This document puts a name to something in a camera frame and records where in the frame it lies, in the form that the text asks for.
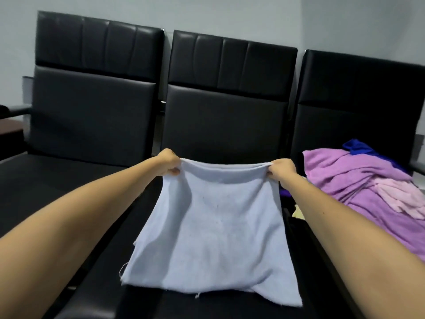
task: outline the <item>white wall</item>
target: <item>white wall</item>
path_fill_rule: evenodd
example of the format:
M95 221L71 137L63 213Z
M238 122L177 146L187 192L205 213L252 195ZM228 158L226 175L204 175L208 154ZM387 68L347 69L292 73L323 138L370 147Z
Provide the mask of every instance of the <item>white wall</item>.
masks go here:
M294 46L297 76L307 48L425 65L425 0L0 0L0 104L22 102L37 10Z

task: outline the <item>blue cloth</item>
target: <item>blue cloth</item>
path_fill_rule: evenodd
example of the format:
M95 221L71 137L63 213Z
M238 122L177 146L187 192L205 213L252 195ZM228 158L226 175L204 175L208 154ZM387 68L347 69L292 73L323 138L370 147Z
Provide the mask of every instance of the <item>blue cloth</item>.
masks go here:
M182 159L178 176L163 177L122 282L183 293L244 290L300 307L269 166Z
M378 158L381 158L382 160L390 161L394 168L400 169L401 171L406 172L406 170L402 166L400 166L396 161L386 156L380 155L374 149L369 147L366 143L363 143L357 139L351 139L350 141L344 143L343 148L350 151L350 154L352 156L355 156L357 154L362 154L362 153L368 154L370 156L377 156Z

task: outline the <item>forearm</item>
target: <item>forearm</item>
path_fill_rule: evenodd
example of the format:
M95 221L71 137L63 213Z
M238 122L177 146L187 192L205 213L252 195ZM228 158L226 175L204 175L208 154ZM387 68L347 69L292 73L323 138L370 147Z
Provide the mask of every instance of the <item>forearm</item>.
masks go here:
M425 318L425 266L419 258L299 175L284 186L368 318Z
M0 317L40 318L160 169L155 157L88 183L1 238Z

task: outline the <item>pink towel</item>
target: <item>pink towel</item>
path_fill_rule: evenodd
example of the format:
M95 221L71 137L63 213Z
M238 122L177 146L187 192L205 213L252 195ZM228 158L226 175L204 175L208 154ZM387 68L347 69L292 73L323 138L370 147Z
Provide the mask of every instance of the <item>pink towel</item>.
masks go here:
M397 213L405 212L417 220L425 219L425 196L411 182L374 178L377 193Z
M307 179L394 236L425 261L425 220L396 213L373 188L376 177L411 181L412 177L375 156L345 150L304 151Z

